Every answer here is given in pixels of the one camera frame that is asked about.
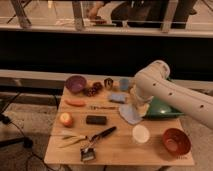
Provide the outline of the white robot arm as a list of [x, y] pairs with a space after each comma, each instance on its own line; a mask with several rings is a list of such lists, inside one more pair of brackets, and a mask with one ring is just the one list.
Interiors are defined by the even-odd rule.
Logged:
[[213, 130], [213, 97], [176, 85], [167, 80], [169, 75], [170, 68], [162, 60], [138, 71], [131, 89], [134, 103], [141, 106], [157, 97]]

